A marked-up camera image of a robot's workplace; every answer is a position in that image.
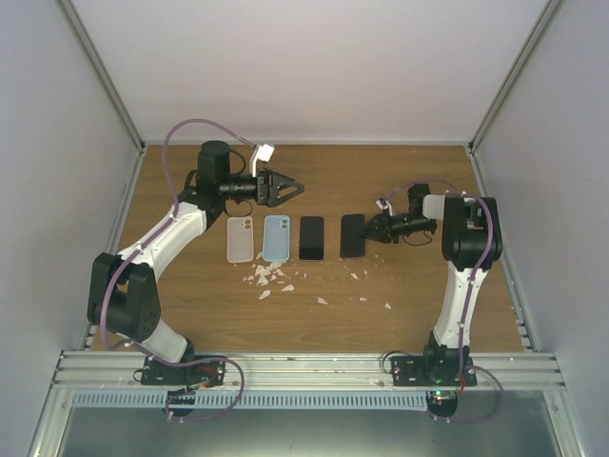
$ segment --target brown wood surface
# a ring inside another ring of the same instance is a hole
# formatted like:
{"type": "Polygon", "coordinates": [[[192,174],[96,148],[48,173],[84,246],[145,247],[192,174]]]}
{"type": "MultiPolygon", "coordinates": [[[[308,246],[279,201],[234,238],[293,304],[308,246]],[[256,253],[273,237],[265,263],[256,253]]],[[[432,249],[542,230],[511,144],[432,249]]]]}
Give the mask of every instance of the brown wood surface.
{"type": "MultiPolygon", "coordinates": [[[[248,155],[247,149],[237,148],[248,155]]],[[[181,189],[187,172],[196,168],[199,148],[171,147],[169,166],[181,189]]],[[[255,252],[262,250],[263,223],[268,214],[291,218],[291,260],[282,270],[285,285],[267,287],[244,282],[252,264],[236,267],[226,261],[226,217],[194,240],[166,269],[159,282],[162,315],[198,350],[234,351],[421,351],[440,314],[446,283],[441,233],[433,243],[367,242],[364,259],[339,257],[344,214],[362,212],[366,220],[378,212],[374,202],[399,184],[440,176],[461,189],[476,184],[465,152],[458,147],[411,146],[279,146],[269,167],[305,184],[301,196],[282,208],[254,207],[255,252]],[[325,220],[325,260],[298,260],[300,217],[325,220]],[[263,290],[271,294],[259,300],[263,290]],[[327,305],[318,303],[318,297],[327,305]]],[[[442,185],[432,186],[436,192],[442,185]]],[[[405,192],[392,203],[406,210],[405,192]]],[[[169,209],[171,197],[163,174],[160,148],[148,150],[129,210],[122,246],[148,231],[169,209]]],[[[237,213],[246,205],[237,208],[237,213]]],[[[419,235],[411,237],[420,242],[419,235]]],[[[484,282],[471,328],[476,352],[522,350],[501,266],[484,282]]],[[[101,348],[96,337],[94,348],[101,348]]]]}

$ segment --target black mounting plate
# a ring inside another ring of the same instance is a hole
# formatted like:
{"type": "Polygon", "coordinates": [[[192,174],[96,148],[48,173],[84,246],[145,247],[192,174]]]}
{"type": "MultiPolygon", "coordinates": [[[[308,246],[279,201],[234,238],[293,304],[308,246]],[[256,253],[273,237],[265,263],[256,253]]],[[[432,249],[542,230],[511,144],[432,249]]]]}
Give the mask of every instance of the black mounting plate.
{"type": "MultiPolygon", "coordinates": [[[[210,355],[195,355],[194,360],[206,359],[210,355]]],[[[163,365],[155,360],[146,358],[142,373],[142,386],[193,386],[203,383],[207,378],[206,387],[221,386],[224,383],[226,363],[221,361],[203,362],[194,367],[175,368],[163,365]],[[205,368],[213,368],[216,376],[210,379],[211,373],[205,368]]]]}
{"type": "MultiPolygon", "coordinates": [[[[391,376],[393,377],[393,385],[395,387],[416,387],[416,386],[433,386],[433,387],[460,387],[459,379],[443,382],[441,384],[433,383],[425,372],[424,359],[422,355],[396,355],[389,359],[391,361],[391,376]]],[[[473,365],[471,357],[467,357],[465,365],[473,365]]],[[[478,383],[476,373],[463,373],[463,379],[467,387],[473,387],[478,383]]]]}

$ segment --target gray floor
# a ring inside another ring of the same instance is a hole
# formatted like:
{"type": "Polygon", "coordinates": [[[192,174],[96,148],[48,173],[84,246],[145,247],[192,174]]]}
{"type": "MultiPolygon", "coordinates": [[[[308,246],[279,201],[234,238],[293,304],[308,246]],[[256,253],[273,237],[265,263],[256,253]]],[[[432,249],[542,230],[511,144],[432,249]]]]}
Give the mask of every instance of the gray floor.
{"type": "MultiPolygon", "coordinates": [[[[495,392],[470,392],[458,414],[488,413],[496,400],[495,392]]],[[[543,457],[557,449],[541,394],[512,392],[500,418],[477,425],[364,410],[235,410],[209,422],[168,424],[160,409],[77,408],[62,455],[543,457]]]]}

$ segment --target phone case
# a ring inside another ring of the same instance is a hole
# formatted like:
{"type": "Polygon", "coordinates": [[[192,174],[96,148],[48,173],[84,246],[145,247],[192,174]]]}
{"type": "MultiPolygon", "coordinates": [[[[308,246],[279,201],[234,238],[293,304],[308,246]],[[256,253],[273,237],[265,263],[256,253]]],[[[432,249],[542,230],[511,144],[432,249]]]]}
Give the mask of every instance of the phone case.
{"type": "Polygon", "coordinates": [[[287,262],[289,259],[289,216],[265,218],[263,259],[267,262],[287,262]]]}
{"type": "Polygon", "coordinates": [[[301,260],[324,259],[324,218],[321,216],[301,217],[301,260]]]}
{"type": "Polygon", "coordinates": [[[254,223],[251,216],[229,217],[226,221],[226,259],[231,264],[254,258],[254,223]]]}
{"type": "Polygon", "coordinates": [[[342,259],[361,259],[365,256],[365,239],[360,236],[364,224],[363,214],[347,214],[341,219],[342,259]]]}

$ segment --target clear phone case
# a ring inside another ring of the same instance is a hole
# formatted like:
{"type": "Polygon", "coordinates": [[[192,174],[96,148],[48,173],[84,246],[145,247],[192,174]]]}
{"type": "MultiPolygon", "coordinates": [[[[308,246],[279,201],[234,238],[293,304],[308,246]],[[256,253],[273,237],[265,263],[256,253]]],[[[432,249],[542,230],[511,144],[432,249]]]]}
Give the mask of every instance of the clear phone case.
{"type": "Polygon", "coordinates": [[[263,241],[263,259],[287,262],[289,259],[289,216],[267,216],[263,241]]]}
{"type": "Polygon", "coordinates": [[[226,221],[226,259],[231,264],[254,259],[254,223],[251,216],[229,217],[226,221]]]}

